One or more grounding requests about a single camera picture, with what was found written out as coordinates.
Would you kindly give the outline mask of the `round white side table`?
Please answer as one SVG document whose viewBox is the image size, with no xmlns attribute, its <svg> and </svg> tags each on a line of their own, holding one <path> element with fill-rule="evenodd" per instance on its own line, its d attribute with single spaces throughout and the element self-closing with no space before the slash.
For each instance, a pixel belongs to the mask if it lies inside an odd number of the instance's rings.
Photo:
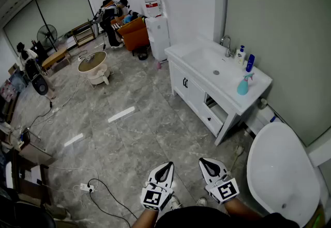
<svg viewBox="0 0 331 228">
<path fill-rule="evenodd" d="M 106 59 L 105 51 L 94 52 L 81 59 L 78 65 L 78 72 L 87 79 L 92 88 L 101 83 L 109 85 L 109 77 L 112 72 Z"/>
</svg>

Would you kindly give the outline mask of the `white sink cabinet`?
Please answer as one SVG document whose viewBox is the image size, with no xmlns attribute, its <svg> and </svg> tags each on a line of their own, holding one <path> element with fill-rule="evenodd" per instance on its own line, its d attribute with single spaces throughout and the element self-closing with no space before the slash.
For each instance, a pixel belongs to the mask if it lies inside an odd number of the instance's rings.
<svg viewBox="0 0 331 228">
<path fill-rule="evenodd" d="M 255 104 L 272 79 L 253 67 L 248 92 L 237 88 L 248 72 L 225 56 L 225 47 L 196 39 L 165 49 L 168 56 L 172 94 L 179 95 L 216 137 L 219 145 L 226 133 Z"/>
</svg>

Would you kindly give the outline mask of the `wooden desk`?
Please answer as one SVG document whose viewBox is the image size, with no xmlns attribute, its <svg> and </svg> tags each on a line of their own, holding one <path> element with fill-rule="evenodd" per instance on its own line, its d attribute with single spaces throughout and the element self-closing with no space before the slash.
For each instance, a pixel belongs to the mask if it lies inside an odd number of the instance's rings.
<svg viewBox="0 0 331 228">
<path fill-rule="evenodd" d="M 53 158 L 33 142 L 35 139 L 40 140 L 28 128 L 18 137 L 0 131 L 0 181 L 17 194 L 51 204 L 47 169 Z"/>
</svg>

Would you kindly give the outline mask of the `wooden shelf rack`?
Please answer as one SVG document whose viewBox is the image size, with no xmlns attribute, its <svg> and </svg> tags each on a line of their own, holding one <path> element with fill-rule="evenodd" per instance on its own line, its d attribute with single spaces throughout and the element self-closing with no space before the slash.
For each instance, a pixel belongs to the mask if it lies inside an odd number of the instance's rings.
<svg viewBox="0 0 331 228">
<path fill-rule="evenodd" d="M 73 28 L 71 34 L 79 47 L 87 44 L 90 41 L 95 40 L 96 36 L 93 30 L 93 23 L 88 20 L 87 22 Z"/>
</svg>

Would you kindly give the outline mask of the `pale window blind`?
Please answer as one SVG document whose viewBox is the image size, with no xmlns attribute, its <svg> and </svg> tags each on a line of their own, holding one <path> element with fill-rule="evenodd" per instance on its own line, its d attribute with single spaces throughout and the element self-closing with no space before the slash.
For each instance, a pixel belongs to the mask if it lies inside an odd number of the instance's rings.
<svg viewBox="0 0 331 228">
<path fill-rule="evenodd" d="M 4 36 L 14 56 L 18 57 L 19 42 L 26 48 L 32 47 L 32 40 L 37 41 L 37 33 L 45 24 L 37 0 L 32 0 L 4 26 Z"/>
<path fill-rule="evenodd" d="M 91 20 L 93 12 L 89 0 L 36 0 L 47 24 L 53 25 L 62 36 Z"/>
</svg>

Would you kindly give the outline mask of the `chrome faucet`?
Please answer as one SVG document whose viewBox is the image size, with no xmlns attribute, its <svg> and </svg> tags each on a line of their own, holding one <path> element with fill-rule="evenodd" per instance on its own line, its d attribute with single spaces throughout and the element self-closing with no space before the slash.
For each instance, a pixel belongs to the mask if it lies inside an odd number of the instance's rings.
<svg viewBox="0 0 331 228">
<path fill-rule="evenodd" d="M 230 49 L 231 38 L 229 35 L 224 35 L 220 40 L 220 45 L 226 48 L 225 57 L 233 57 L 234 51 Z"/>
</svg>

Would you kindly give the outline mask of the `person's black clothing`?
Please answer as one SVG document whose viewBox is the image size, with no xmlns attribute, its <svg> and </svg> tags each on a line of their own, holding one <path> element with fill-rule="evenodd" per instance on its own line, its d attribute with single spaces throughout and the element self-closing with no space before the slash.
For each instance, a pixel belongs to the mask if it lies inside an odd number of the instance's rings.
<svg viewBox="0 0 331 228">
<path fill-rule="evenodd" d="M 175 209 L 164 214 L 155 228 L 300 228 L 281 214 L 274 213 L 258 220 L 230 217 L 221 211 L 201 206 Z"/>
</svg>

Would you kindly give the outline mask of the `black office chair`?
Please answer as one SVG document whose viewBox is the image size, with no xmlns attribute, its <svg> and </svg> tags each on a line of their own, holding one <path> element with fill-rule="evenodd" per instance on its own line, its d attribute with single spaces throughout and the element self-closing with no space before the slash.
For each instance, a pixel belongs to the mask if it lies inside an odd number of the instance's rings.
<svg viewBox="0 0 331 228">
<path fill-rule="evenodd" d="M 56 228 L 51 215 L 0 186 L 0 228 Z"/>
</svg>

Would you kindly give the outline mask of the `white pump soap bottle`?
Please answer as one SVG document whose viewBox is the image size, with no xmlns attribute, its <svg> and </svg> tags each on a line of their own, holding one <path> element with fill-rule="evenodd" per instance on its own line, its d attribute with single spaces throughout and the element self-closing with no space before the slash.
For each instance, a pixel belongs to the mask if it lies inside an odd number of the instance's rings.
<svg viewBox="0 0 331 228">
<path fill-rule="evenodd" d="M 235 53 L 235 61 L 238 65 L 243 66 L 246 57 L 245 46 L 241 45 L 238 49 L 236 49 Z"/>
</svg>

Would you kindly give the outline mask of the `teal spray bottle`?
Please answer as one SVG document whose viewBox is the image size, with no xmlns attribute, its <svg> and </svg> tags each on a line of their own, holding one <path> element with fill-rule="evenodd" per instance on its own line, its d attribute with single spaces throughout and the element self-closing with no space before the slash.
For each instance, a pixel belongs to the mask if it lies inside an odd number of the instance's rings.
<svg viewBox="0 0 331 228">
<path fill-rule="evenodd" d="M 248 80 L 249 78 L 251 78 L 251 80 L 253 79 L 254 73 L 249 73 L 246 74 L 243 77 L 243 80 L 239 83 L 238 87 L 237 87 L 237 93 L 239 95 L 246 95 L 248 92 Z"/>
</svg>

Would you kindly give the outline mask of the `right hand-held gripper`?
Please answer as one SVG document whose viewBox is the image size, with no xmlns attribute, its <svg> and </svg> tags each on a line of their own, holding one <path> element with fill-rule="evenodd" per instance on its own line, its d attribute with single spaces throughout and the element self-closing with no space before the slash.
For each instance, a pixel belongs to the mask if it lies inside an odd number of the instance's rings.
<svg viewBox="0 0 331 228">
<path fill-rule="evenodd" d="M 228 171 L 221 161 L 212 158 L 200 158 L 199 166 L 207 183 L 206 191 L 219 205 L 239 195 L 239 188 L 235 178 L 227 181 L 223 181 L 220 178 Z"/>
</svg>

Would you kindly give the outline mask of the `grey water pipe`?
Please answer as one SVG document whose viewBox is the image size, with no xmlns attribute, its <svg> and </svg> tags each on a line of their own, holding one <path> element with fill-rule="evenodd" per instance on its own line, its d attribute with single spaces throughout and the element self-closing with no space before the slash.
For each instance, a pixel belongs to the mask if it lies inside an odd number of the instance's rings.
<svg viewBox="0 0 331 228">
<path fill-rule="evenodd" d="M 268 104 L 267 100 L 264 98 L 260 99 L 259 110 L 261 112 L 261 116 L 269 123 L 286 123 L 285 120 Z"/>
</svg>

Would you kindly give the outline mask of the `wooden coffee table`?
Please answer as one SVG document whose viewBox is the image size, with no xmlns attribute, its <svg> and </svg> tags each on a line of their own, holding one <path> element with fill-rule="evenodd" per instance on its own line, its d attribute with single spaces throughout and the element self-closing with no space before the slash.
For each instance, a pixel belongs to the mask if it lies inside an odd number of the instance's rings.
<svg viewBox="0 0 331 228">
<path fill-rule="evenodd" d="M 66 59 L 70 63 L 71 55 L 69 54 L 67 48 L 61 48 L 52 55 L 50 55 L 41 65 L 43 71 L 47 71 L 60 59 Z"/>
</svg>

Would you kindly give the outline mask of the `white bathtub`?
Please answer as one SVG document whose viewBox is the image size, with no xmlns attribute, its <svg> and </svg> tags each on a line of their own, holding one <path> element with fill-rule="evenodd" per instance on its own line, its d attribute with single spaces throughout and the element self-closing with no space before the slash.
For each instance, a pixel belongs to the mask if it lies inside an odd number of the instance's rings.
<svg viewBox="0 0 331 228">
<path fill-rule="evenodd" d="M 301 228 L 319 228 L 328 221 L 328 190 L 322 173 L 284 123 L 270 123 L 254 138 L 247 183 L 254 199 L 271 214 L 279 213 Z"/>
</svg>

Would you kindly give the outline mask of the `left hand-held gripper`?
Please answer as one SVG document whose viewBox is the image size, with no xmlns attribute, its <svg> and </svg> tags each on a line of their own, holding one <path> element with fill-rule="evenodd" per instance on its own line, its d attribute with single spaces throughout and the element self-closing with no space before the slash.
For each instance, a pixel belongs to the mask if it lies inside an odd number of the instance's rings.
<svg viewBox="0 0 331 228">
<path fill-rule="evenodd" d="M 141 205 L 145 209 L 163 211 L 173 195 L 173 174 L 173 162 L 163 163 L 150 172 L 141 193 Z"/>
</svg>

